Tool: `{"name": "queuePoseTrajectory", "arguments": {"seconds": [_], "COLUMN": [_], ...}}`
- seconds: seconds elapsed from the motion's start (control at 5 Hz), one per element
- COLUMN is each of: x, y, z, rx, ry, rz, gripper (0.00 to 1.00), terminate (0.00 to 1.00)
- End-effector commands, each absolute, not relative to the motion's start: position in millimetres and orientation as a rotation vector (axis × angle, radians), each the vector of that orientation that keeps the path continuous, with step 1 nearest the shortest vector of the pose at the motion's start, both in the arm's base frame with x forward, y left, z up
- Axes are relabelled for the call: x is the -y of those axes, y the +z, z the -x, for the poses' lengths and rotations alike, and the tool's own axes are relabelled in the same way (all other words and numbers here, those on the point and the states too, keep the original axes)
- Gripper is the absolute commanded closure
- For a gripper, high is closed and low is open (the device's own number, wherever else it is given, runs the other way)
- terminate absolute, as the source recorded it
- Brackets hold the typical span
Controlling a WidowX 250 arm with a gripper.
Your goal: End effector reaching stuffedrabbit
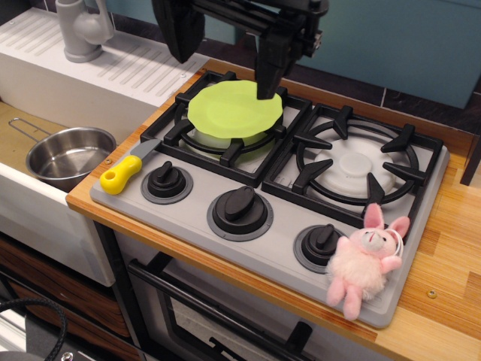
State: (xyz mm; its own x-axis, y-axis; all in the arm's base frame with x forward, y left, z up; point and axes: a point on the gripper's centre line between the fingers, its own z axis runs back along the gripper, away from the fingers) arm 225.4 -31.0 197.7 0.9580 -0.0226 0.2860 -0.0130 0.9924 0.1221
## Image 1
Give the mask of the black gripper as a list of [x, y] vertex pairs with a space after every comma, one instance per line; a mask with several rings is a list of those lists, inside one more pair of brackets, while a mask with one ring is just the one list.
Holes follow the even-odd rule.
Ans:
[[257, 99], [272, 99], [302, 56], [319, 48], [328, 1], [193, 1], [193, 8], [259, 37]]

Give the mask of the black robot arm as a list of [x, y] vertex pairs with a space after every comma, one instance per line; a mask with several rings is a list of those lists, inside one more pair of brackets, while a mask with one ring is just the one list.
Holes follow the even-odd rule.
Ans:
[[319, 20], [328, 1], [153, 1], [153, 13], [171, 55], [180, 63], [204, 39], [205, 17], [236, 26], [259, 38], [257, 98], [271, 99], [280, 81], [321, 44]]

